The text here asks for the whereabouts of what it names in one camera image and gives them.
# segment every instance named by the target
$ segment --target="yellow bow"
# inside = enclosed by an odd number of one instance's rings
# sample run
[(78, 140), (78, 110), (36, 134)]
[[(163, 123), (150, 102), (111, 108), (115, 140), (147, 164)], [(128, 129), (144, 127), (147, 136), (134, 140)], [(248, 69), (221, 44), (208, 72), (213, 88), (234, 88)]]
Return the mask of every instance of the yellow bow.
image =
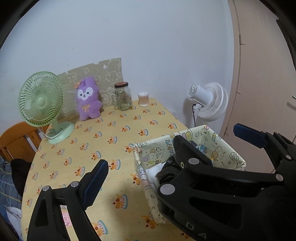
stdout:
[(90, 104), (83, 105), (82, 109), (84, 109), (84, 112), (87, 112), (87, 111), (89, 111), (89, 107), (91, 107)]

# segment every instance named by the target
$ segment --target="purple plush toy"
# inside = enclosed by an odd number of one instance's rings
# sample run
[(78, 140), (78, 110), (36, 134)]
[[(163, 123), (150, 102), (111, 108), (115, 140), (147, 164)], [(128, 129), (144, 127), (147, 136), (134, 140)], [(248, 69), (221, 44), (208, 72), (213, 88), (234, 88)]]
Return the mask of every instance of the purple plush toy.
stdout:
[(80, 113), (80, 120), (98, 118), (102, 102), (98, 100), (99, 88), (93, 77), (81, 80), (76, 94), (77, 111)]

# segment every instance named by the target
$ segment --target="electric fan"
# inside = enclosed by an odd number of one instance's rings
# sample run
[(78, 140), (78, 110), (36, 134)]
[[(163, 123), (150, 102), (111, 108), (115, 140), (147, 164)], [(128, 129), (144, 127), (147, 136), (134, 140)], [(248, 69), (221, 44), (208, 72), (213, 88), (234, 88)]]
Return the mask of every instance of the electric fan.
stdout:
[(71, 135), (74, 124), (57, 122), (63, 106), (64, 86), (50, 72), (31, 75), (23, 84), (19, 94), (19, 110), (22, 118), (31, 126), (43, 127), (52, 124), (45, 136), (50, 144), (56, 144)]
[(197, 112), (197, 115), (205, 121), (215, 121), (226, 111), (228, 94), (216, 82), (203, 86), (194, 84), (189, 88), (188, 96), (197, 102), (193, 108), (194, 112)]

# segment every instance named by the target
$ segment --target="fan power cord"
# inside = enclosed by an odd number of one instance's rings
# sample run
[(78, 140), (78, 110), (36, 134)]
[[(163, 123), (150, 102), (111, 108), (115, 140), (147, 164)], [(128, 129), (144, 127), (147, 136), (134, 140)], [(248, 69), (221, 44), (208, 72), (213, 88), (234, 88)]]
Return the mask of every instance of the fan power cord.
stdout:
[(192, 105), (192, 113), (193, 113), (193, 120), (194, 120), (194, 127), (195, 127), (196, 124), (195, 124), (195, 116), (194, 116), (194, 109), (193, 109), (194, 106), (196, 106), (196, 104)]

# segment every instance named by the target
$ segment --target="green fan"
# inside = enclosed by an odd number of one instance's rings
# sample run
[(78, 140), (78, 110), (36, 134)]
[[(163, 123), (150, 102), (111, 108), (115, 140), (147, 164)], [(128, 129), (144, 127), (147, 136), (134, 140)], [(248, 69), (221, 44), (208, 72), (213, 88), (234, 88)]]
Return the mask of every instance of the green fan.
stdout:
[(19, 94), (19, 110), (22, 118), (31, 126), (43, 127), (52, 124), (45, 136), (50, 144), (57, 144), (71, 135), (74, 124), (57, 122), (64, 99), (64, 86), (50, 72), (31, 75), (23, 84)]

